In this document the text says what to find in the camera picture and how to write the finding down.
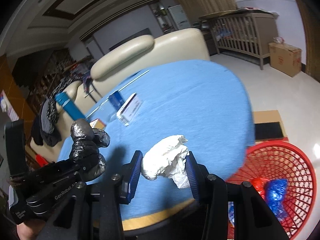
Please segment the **person left hand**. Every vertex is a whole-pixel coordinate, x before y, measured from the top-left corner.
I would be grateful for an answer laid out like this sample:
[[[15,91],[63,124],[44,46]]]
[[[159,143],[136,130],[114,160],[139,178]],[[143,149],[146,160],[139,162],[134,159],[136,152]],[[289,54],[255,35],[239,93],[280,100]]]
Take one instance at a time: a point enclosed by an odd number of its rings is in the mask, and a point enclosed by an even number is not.
[[[17,234],[20,240],[36,239],[46,222],[40,219],[26,220],[16,226]]]

